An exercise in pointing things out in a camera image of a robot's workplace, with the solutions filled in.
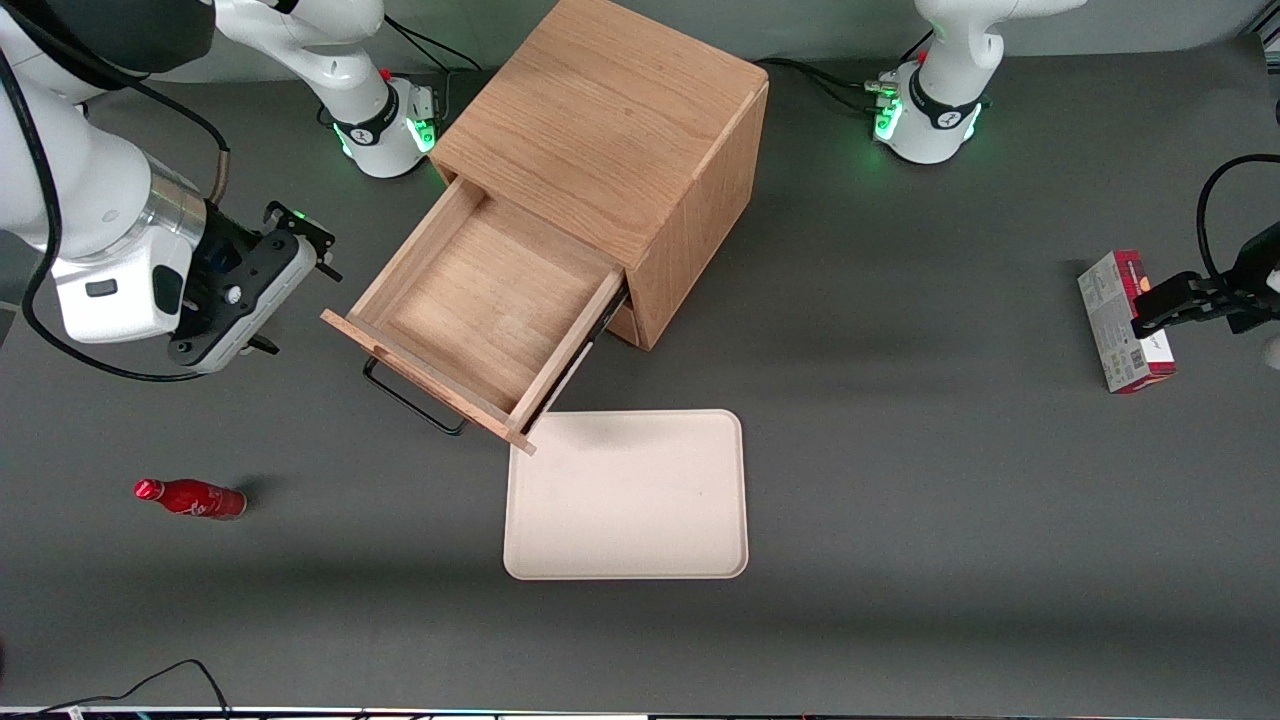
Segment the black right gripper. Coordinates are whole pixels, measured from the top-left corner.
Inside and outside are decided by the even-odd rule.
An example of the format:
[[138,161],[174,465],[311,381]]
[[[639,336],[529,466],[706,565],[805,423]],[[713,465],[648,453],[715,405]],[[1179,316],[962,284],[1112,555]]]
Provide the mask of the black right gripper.
[[312,272],[340,283],[332,266],[335,237],[280,202],[251,231],[210,208],[168,343],[173,363],[229,363],[252,351],[275,356],[262,332],[268,319]]

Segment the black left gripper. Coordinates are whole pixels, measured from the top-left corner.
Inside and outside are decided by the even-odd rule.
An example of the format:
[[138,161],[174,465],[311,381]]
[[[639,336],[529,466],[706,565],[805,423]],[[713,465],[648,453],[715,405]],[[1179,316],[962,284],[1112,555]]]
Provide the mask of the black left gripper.
[[1228,297],[1210,279],[1181,272],[1133,299],[1133,334],[1148,338],[1170,327],[1210,322],[1228,314],[1233,334],[1244,334],[1279,316],[1279,291],[1270,281],[1279,269],[1279,223],[1245,242],[1224,273]]

